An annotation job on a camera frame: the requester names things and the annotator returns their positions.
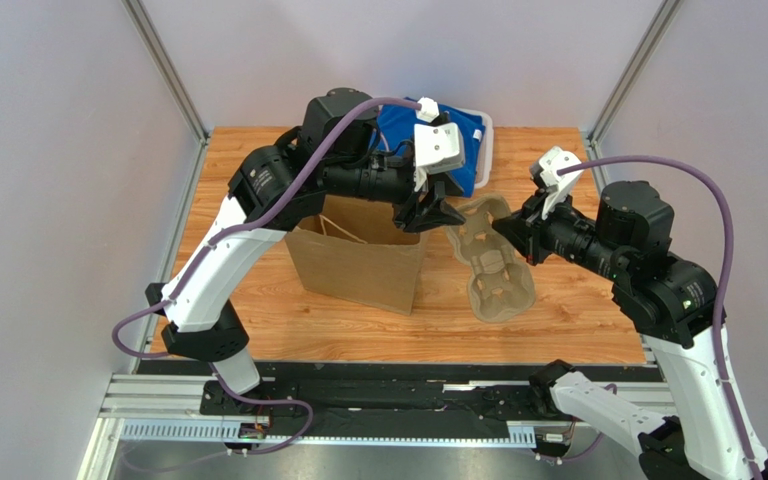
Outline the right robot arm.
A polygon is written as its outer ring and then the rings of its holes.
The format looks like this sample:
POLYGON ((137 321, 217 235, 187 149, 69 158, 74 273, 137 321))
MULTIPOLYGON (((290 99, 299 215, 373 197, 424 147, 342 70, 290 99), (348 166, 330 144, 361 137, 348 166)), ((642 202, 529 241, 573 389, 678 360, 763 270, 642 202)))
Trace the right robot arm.
POLYGON ((538 190, 493 229, 530 265, 557 255, 612 284, 612 299, 650 347, 676 412, 646 410, 556 360, 531 383, 550 415, 590 424, 634 455, 650 479, 768 479, 758 439, 745 454, 718 376, 712 337, 717 285, 670 251, 673 208, 645 181, 619 181, 589 219, 565 200, 545 210, 538 190))

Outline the blue folded cloth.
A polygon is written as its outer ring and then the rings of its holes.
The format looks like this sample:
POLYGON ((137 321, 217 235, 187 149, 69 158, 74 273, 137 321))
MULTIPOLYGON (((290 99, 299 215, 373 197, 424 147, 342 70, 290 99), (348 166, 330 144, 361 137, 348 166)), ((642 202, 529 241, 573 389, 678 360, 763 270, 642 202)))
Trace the blue folded cloth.
MULTIPOLYGON (((447 111, 453 121, 449 107, 452 106, 439 104, 440 110, 447 111)), ((383 106, 378 117, 378 126, 383 136, 381 145, 384 146, 385 150, 396 147, 402 140, 408 139, 413 134, 413 126, 417 123, 418 119, 413 112, 402 107, 383 106)))

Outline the cardboard cup carrier tray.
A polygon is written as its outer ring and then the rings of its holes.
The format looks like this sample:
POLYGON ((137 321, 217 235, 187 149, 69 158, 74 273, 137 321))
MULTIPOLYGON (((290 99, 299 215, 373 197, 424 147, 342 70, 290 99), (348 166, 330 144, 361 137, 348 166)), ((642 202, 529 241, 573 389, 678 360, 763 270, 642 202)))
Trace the cardboard cup carrier tray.
POLYGON ((484 195, 458 211, 465 223, 445 232, 454 257, 470 269, 466 292, 474 316, 485 323, 502 323, 532 308, 536 291, 530 267, 492 228, 494 220, 511 214, 505 198, 484 195))

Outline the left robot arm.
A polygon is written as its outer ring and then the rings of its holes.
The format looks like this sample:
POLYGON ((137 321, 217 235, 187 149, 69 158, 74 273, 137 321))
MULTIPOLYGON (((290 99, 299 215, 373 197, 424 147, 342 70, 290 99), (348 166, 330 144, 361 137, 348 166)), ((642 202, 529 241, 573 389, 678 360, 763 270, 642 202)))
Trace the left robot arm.
POLYGON ((242 161, 183 268, 147 287, 151 310, 167 320, 166 350, 209 363, 228 391, 254 389, 261 377, 230 297, 260 257, 331 195, 389 204, 406 233, 460 225, 449 198, 461 191, 452 171, 464 161, 458 125, 430 98, 352 88, 313 98, 299 126, 242 161))

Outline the aluminium frame rail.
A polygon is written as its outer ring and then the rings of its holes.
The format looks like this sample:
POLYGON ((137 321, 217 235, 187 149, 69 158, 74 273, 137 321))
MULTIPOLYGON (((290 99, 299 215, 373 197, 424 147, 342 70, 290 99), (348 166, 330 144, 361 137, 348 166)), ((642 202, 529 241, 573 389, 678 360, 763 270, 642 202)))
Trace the aluminium frame rail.
POLYGON ((557 455, 583 418, 529 381, 540 366, 266 362, 240 399, 192 362, 153 361, 115 375, 79 475, 111 473, 125 440, 225 448, 298 444, 537 449, 557 455))

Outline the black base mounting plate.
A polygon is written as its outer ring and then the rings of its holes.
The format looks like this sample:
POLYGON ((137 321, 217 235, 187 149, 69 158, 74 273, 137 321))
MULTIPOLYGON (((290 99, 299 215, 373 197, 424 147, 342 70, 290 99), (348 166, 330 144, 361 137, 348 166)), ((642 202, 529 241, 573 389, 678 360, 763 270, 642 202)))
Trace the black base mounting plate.
POLYGON ((508 440, 517 425, 568 442, 585 421, 555 411, 530 380, 538 364, 258 363, 259 386, 236 400, 204 363, 148 360, 137 373, 193 377, 197 414, 237 420, 232 439, 297 432, 326 441, 508 440))

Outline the brown paper bag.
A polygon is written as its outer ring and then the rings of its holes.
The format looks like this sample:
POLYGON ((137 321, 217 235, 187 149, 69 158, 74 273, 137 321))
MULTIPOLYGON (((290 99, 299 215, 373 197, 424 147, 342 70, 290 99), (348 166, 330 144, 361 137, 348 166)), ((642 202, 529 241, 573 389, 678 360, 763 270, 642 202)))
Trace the brown paper bag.
POLYGON ((284 237, 303 287, 401 315, 413 310, 429 234, 399 230, 388 203, 329 196, 284 237))

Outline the white plastic basket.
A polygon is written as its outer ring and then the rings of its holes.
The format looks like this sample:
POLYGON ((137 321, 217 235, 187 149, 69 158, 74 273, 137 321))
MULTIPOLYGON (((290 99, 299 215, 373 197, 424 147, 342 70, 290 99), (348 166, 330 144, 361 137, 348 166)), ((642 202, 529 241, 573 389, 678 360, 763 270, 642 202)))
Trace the white plastic basket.
POLYGON ((491 116, 478 110, 449 107, 453 121, 463 137, 465 163, 452 171, 453 178, 463 190, 463 197, 471 197, 477 189, 485 187, 490 179, 493 163, 494 124, 491 116))

